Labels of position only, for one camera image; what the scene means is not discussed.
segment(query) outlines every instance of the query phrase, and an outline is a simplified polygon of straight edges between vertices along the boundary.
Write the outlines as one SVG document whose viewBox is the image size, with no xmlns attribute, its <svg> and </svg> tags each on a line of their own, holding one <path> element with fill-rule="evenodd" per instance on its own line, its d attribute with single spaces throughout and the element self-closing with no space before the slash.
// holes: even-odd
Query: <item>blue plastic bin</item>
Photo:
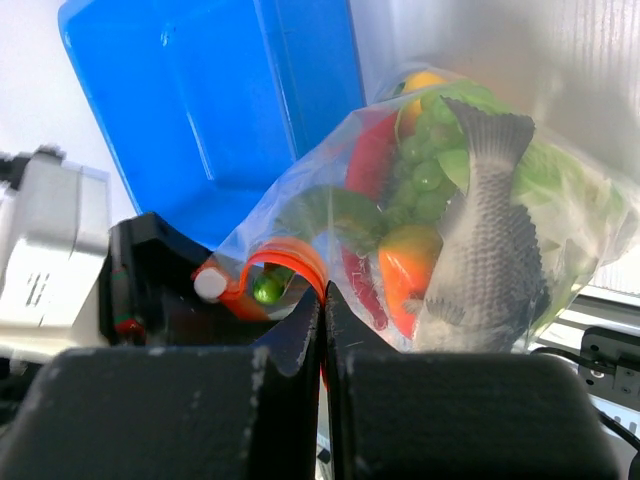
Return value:
<svg viewBox="0 0 640 480">
<path fill-rule="evenodd" d="M 71 0 L 58 20 L 136 208 L 210 248 L 363 104 L 346 0 Z"/>
</svg>

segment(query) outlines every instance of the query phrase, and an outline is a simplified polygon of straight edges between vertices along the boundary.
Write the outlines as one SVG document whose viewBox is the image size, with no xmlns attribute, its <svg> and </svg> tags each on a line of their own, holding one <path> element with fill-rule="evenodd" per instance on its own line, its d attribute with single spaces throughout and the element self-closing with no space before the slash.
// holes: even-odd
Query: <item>white cap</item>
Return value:
<svg viewBox="0 0 640 480">
<path fill-rule="evenodd" d="M 215 268 L 203 269 L 193 282 L 193 289 L 205 302 L 215 303 L 227 288 L 227 279 Z"/>
</svg>

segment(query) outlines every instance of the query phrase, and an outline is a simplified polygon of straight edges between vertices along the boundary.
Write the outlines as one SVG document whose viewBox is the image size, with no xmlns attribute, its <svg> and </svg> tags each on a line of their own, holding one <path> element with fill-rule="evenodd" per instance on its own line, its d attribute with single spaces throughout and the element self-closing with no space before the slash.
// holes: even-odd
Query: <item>fish tail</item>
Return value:
<svg viewBox="0 0 640 480">
<path fill-rule="evenodd" d="M 531 117 L 510 113 L 489 115 L 458 100 L 445 97 L 443 100 L 460 123 L 471 162 L 497 161 L 515 170 L 535 132 Z"/>
</svg>

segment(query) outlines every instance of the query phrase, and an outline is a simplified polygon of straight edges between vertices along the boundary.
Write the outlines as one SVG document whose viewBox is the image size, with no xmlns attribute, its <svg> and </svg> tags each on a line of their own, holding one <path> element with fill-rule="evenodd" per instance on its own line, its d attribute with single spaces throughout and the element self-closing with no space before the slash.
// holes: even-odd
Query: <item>plastic bag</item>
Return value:
<svg viewBox="0 0 640 480">
<path fill-rule="evenodd" d="M 637 238 L 635 191 L 594 159 L 469 79 L 389 93 L 414 90 L 353 112 L 269 189 L 203 266 L 220 301 L 277 318 L 331 280 L 399 350 L 511 351 Z"/>
</svg>

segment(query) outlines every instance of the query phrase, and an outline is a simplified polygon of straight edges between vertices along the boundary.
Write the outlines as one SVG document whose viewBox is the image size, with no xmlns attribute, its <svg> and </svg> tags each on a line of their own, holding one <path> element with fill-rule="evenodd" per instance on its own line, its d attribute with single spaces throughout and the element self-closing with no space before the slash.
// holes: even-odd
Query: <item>orange zip seal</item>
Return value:
<svg viewBox="0 0 640 480">
<path fill-rule="evenodd" d="M 295 237 L 276 237 L 265 242 L 247 259 L 239 280 L 235 280 L 223 270 L 213 255 L 193 273 L 191 278 L 195 280 L 206 268 L 216 269 L 227 281 L 227 288 L 218 297 L 220 302 L 241 320 L 266 321 L 269 317 L 262 306 L 246 293 L 251 266 L 260 263 L 280 265 L 296 272 L 309 282 L 324 306 L 329 283 L 327 267 L 311 245 Z"/>
</svg>

